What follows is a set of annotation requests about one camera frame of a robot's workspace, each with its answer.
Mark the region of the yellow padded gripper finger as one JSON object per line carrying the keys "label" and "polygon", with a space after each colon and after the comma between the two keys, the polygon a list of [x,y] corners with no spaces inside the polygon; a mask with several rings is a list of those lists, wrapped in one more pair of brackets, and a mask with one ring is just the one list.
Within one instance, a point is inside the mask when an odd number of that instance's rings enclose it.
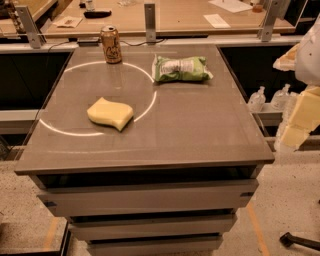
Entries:
{"label": "yellow padded gripper finger", "polygon": [[286,126],[280,141],[283,145],[298,149],[308,137],[308,130],[295,126]]}
{"label": "yellow padded gripper finger", "polygon": [[289,123],[309,131],[320,125],[320,87],[308,86],[298,97]]}

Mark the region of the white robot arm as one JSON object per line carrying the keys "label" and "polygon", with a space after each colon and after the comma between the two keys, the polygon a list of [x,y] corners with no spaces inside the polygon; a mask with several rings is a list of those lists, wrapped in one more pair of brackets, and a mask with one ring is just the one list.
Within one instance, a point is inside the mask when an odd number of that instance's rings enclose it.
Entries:
{"label": "white robot arm", "polygon": [[273,67],[294,71],[307,85],[300,94],[291,94],[283,110],[274,147],[293,152],[320,125],[320,23],[316,21],[301,41],[278,58]]}

